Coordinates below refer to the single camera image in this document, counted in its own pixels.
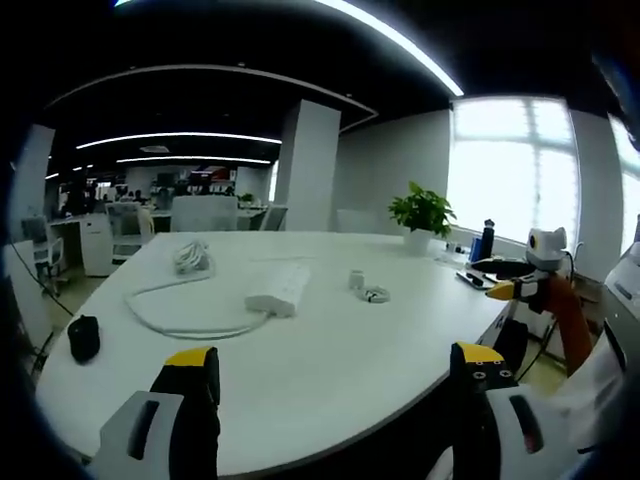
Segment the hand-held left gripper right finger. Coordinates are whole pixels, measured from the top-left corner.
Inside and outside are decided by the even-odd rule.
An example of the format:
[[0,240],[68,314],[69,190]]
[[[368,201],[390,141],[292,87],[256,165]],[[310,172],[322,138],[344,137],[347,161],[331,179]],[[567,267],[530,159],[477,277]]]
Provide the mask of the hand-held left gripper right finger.
[[495,350],[451,347],[454,479],[560,479],[579,462],[566,419]]

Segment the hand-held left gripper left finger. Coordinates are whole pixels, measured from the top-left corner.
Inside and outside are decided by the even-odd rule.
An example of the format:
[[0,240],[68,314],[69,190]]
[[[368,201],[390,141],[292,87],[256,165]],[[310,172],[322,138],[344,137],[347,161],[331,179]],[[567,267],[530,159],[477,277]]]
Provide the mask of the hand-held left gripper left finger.
[[169,357],[148,391],[135,392],[100,429],[95,479],[216,479],[218,350]]

